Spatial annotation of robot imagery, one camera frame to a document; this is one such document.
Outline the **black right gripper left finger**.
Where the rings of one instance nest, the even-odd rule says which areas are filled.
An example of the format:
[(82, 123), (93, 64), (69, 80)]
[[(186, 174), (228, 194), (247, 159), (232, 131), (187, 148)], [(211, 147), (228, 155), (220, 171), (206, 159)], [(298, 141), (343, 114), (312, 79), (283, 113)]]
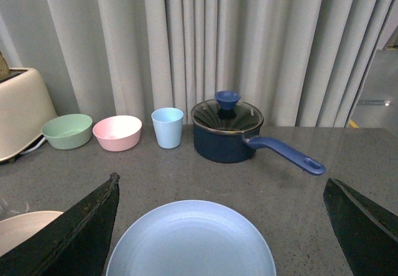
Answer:
[(1, 256), (1, 275), (101, 275), (119, 204), (110, 178), (25, 242)]

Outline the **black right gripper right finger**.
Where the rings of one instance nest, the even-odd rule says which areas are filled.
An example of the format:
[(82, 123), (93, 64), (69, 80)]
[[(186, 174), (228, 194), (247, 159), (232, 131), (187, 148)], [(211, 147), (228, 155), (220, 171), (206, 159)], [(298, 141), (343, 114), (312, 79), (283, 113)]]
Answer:
[(397, 275), (397, 216), (334, 178), (323, 200), (352, 273)]

